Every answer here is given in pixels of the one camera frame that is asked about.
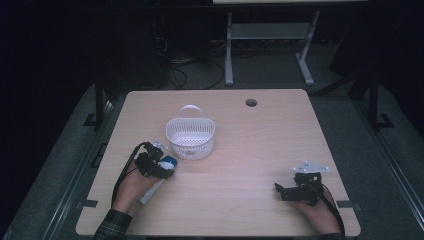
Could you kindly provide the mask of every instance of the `basket handle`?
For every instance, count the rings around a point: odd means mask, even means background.
[[[195,109],[195,110],[198,110],[199,112],[202,113],[203,118],[205,118],[205,113],[203,113],[202,109],[200,109],[198,106],[195,106],[195,105],[185,105],[184,107],[182,107],[180,109],[180,114],[179,114],[179,117],[180,118],[181,118],[181,112],[184,111],[184,110],[186,110],[186,109]]]

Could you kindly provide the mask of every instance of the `bottle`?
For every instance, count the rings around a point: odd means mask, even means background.
[[[164,168],[164,169],[175,169],[175,167],[178,164],[178,161],[175,160],[175,158],[171,157],[171,156],[166,156],[164,157],[162,160],[160,160],[158,162],[158,164]],[[144,194],[141,198],[140,198],[140,202],[141,204],[146,204],[150,198],[153,196],[153,194],[160,188],[160,186],[162,186],[162,184],[165,182],[166,179],[161,179],[158,183],[156,183],[152,188],[150,188],[146,194]]]

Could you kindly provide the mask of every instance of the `basket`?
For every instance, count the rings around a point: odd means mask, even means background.
[[[186,109],[195,109],[202,118],[182,118]],[[177,157],[186,160],[199,160],[207,157],[213,149],[215,123],[205,118],[202,109],[194,105],[186,105],[180,109],[179,118],[166,124],[166,137],[171,142]]]

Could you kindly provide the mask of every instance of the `hand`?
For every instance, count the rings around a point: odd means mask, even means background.
[[[324,196],[334,206],[331,195],[326,189],[324,190]],[[321,235],[341,232],[336,217],[321,199],[315,206],[309,206],[301,201],[291,202],[291,204],[306,216],[311,225]]]
[[[128,213],[132,204],[138,201],[138,199],[160,180],[157,177],[147,178],[141,175],[134,161],[128,167],[127,173],[127,176],[118,188],[116,199],[112,204],[113,209],[123,213]]]

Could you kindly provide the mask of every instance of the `table hole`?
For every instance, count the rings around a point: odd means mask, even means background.
[[[258,102],[255,99],[247,99],[246,100],[246,105],[249,107],[256,107],[256,105],[258,105]]]

